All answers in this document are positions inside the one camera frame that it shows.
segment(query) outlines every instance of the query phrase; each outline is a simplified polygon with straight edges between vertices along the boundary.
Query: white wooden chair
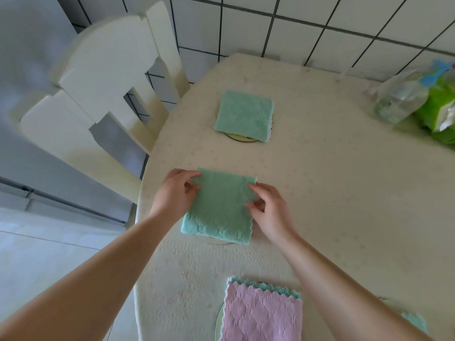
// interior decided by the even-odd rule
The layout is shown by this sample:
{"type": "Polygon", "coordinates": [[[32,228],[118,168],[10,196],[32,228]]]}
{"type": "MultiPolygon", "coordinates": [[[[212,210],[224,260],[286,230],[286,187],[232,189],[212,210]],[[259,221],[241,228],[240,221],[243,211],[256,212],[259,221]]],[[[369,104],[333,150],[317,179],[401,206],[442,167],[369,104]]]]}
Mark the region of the white wooden chair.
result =
{"type": "Polygon", "coordinates": [[[106,19],[79,34],[50,73],[57,91],[34,92],[12,113],[13,122],[40,148],[137,203],[140,180],[95,142],[89,128],[110,114],[150,153],[168,118],[145,76],[157,59],[176,96],[183,97],[190,85],[162,1],[142,15],[106,19]],[[130,90],[151,116],[147,125],[123,99],[130,90]]]}

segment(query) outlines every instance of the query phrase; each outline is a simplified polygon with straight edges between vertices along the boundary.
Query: hand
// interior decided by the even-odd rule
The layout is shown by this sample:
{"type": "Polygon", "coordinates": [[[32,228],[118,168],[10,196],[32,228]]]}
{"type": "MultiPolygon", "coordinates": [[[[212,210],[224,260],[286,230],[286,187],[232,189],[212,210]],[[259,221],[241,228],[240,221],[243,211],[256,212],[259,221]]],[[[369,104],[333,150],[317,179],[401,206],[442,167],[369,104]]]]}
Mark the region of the hand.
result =
{"type": "Polygon", "coordinates": [[[199,185],[189,181],[201,174],[200,171],[171,170],[153,199],[150,216],[162,218],[172,227],[189,211],[196,199],[199,185]]]}
{"type": "Polygon", "coordinates": [[[257,193],[261,199],[245,202],[245,205],[272,243],[277,245],[282,240],[298,236],[291,212],[278,189],[264,183],[256,183],[256,185],[249,183],[248,188],[257,193]]]}

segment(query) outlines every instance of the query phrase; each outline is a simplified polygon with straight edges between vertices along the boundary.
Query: tile floor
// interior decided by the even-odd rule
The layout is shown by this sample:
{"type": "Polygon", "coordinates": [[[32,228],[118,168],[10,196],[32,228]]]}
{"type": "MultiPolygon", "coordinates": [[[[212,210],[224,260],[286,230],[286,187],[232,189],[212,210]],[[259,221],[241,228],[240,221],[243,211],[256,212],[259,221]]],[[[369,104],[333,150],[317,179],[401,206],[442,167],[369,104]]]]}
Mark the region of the tile floor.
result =
{"type": "MultiPolygon", "coordinates": [[[[0,220],[0,321],[120,235],[2,209],[0,220]]],[[[107,340],[138,340],[132,292],[107,340]]]]}

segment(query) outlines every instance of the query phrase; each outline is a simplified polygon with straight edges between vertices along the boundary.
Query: folded towel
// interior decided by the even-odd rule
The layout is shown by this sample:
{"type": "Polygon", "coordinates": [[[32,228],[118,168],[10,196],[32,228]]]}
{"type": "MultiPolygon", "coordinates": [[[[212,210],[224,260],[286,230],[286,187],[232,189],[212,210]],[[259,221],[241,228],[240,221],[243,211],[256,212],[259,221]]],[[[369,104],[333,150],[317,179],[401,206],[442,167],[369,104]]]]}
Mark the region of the folded towel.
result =
{"type": "Polygon", "coordinates": [[[267,142],[273,105],[273,100],[228,90],[221,99],[215,130],[267,142]]]}
{"type": "Polygon", "coordinates": [[[221,341],[300,341],[302,300],[290,289],[230,278],[221,341]]]}
{"type": "Polygon", "coordinates": [[[183,218],[182,233],[249,244],[253,220],[243,203],[254,200],[247,183],[256,183],[256,178],[197,169],[202,175],[196,177],[194,183],[201,188],[183,218]]]}

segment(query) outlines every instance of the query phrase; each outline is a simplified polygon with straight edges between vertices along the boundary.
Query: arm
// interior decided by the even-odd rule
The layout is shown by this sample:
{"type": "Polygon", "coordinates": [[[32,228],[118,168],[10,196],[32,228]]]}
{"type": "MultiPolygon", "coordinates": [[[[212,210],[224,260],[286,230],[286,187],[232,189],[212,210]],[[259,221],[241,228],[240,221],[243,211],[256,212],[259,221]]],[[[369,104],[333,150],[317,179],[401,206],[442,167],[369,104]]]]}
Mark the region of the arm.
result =
{"type": "Polygon", "coordinates": [[[304,241],[275,187],[249,188],[261,197],[246,204],[252,217],[287,259],[338,341],[431,340],[304,241]]]}
{"type": "Polygon", "coordinates": [[[101,340],[168,230],[189,210],[198,171],[174,169],[150,215],[0,324],[0,340],[101,340]]]}

